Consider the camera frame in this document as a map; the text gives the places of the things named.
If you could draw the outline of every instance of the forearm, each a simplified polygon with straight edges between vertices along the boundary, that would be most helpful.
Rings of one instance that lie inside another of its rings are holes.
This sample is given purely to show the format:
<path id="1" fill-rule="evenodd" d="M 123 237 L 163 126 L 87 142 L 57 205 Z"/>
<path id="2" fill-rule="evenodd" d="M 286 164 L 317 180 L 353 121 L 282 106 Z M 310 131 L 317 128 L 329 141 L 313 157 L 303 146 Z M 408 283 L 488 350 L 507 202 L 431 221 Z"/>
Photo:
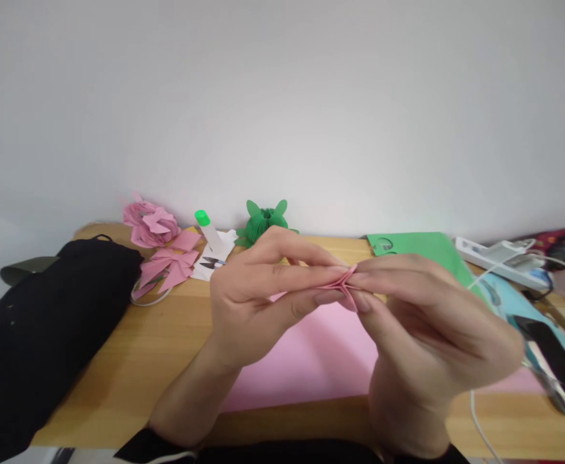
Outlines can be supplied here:
<path id="1" fill-rule="evenodd" d="M 445 428 L 449 405 L 426 408 L 404 401 L 392 391 L 386 369 L 377 361 L 370 381 L 370 421 L 379 444 L 388 454 L 422 459 L 441 456 L 450 444 Z"/>
<path id="2" fill-rule="evenodd" d="M 164 391 L 149 426 L 162 438 L 187 448 L 209 434 L 240 369 L 222 368 L 209 343 Z"/>

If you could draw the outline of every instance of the green origami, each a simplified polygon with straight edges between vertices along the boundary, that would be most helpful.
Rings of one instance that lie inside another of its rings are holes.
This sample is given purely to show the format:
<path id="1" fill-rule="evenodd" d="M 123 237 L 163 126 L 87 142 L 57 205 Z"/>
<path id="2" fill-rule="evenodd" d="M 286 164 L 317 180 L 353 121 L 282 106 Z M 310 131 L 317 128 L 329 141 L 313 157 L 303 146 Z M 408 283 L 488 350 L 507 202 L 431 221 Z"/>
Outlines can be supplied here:
<path id="1" fill-rule="evenodd" d="M 286 219 L 284 219 L 284 212 L 287 210 L 287 201 L 281 200 L 276 208 L 259 208 L 252 200 L 246 202 L 248 214 L 250 219 L 245 225 L 245 229 L 238 229 L 237 235 L 239 238 L 235 240 L 235 244 L 250 248 L 256 243 L 258 238 L 265 233 L 271 226 L 280 226 L 285 229 L 289 228 Z"/>

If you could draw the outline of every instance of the power strip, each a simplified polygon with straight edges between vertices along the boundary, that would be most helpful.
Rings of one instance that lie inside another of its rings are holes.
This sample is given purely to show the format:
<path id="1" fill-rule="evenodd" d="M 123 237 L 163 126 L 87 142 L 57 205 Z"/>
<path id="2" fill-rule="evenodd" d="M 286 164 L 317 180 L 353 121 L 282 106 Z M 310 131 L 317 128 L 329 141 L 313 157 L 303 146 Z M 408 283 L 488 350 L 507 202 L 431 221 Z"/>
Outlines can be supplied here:
<path id="1" fill-rule="evenodd" d="M 466 238 L 456 237 L 454 239 L 454 246 L 465 261 L 469 261 L 483 269 L 490 269 L 495 264 L 499 263 L 498 260 L 492 260 L 480 254 L 481 251 L 488 247 L 467 240 Z M 548 290 L 548 281 L 542 277 L 544 275 L 542 269 L 532 269 L 531 271 L 522 272 L 507 264 L 501 264 L 492 272 L 534 290 Z"/>

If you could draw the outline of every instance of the white paper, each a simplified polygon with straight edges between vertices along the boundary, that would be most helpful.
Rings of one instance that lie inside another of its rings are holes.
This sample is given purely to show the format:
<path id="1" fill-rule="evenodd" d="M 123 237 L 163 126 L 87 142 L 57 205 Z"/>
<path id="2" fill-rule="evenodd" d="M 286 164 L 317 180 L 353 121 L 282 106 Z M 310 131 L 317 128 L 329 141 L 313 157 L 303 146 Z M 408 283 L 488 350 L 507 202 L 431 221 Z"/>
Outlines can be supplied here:
<path id="1" fill-rule="evenodd" d="M 205 246 L 205 249 L 203 250 L 203 254 L 200 255 L 200 258 L 194 264 L 194 272 L 192 272 L 192 275 L 190 276 L 191 278 L 205 280 L 206 282 L 208 282 L 215 269 L 210 269 L 208 267 L 201 266 L 201 263 L 205 263 L 205 264 L 209 263 L 209 261 L 205 260 L 204 258 L 206 257 L 206 258 L 217 259 L 220 261 L 226 261 L 226 258 L 229 257 L 231 251 L 233 250 L 233 248 L 235 248 L 235 240 L 237 240 L 238 235 L 234 229 L 231 229 L 228 232 L 220 232 L 220 231 L 217 232 L 224 245 L 222 247 L 222 250 L 219 253 L 214 253 L 211 250 L 211 248 Z"/>

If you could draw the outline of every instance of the olive green strap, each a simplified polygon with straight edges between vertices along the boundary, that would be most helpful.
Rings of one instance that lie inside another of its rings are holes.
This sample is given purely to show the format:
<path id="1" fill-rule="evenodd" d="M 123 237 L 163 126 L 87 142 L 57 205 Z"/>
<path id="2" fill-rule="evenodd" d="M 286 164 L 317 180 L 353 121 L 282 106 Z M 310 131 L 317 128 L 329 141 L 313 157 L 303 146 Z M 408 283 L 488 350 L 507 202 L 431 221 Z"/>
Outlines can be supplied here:
<path id="1" fill-rule="evenodd" d="M 3 282 L 13 287 L 31 274 L 44 272 L 58 259 L 58 256 L 38 256 L 37 258 L 20 261 L 19 263 L 2 267 L 0 276 Z"/>

